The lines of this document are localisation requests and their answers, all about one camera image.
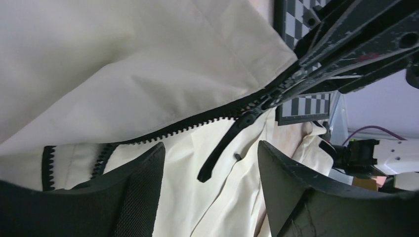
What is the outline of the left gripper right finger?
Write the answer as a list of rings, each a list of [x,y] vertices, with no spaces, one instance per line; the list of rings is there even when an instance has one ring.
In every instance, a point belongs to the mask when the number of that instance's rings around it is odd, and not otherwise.
[[[329,178],[258,144],[258,166],[274,237],[416,237],[419,193],[371,191]]]

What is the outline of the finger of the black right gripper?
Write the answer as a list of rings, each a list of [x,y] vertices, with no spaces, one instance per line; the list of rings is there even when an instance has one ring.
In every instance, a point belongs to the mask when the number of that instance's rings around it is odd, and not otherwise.
[[[355,43],[363,43],[412,13],[419,13],[416,0],[333,0],[323,8],[314,8],[310,16],[316,25],[294,48],[297,62],[267,86],[266,93],[273,97],[286,78],[299,69],[305,68],[310,73],[338,55],[343,47],[352,48]],[[406,65],[400,70],[407,69],[417,77],[419,52],[405,59],[405,62]],[[346,94],[361,88],[337,91]]]

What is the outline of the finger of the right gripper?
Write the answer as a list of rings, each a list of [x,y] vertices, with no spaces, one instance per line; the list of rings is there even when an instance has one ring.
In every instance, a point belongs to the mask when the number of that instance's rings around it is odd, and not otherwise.
[[[271,105],[281,105],[302,94],[361,88],[400,70],[406,65],[405,59],[418,51],[419,15],[412,13],[363,43],[343,47],[310,73],[299,69],[278,87]]]

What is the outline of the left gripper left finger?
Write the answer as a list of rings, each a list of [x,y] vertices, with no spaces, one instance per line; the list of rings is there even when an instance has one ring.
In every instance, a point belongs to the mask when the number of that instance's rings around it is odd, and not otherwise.
[[[55,189],[53,153],[42,154],[42,190],[0,183],[3,237],[150,237],[161,192],[165,147],[159,142],[136,159],[108,172],[107,145],[93,178],[72,189]]]

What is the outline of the beige zip jacket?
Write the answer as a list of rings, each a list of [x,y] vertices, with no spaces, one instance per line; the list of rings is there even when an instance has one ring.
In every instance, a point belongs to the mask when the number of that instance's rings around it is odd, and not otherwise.
[[[0,3],[0,179],[42,191],[91,178],[103,148],[251,95],[296,57],[304,6],[270,25],[267,0],[3,0]],[[155,237],[271,235],[257,162],[260,140],[291,156],[313,123],[278,126],[268,110],[197,175],[232,121],[164,140]]]

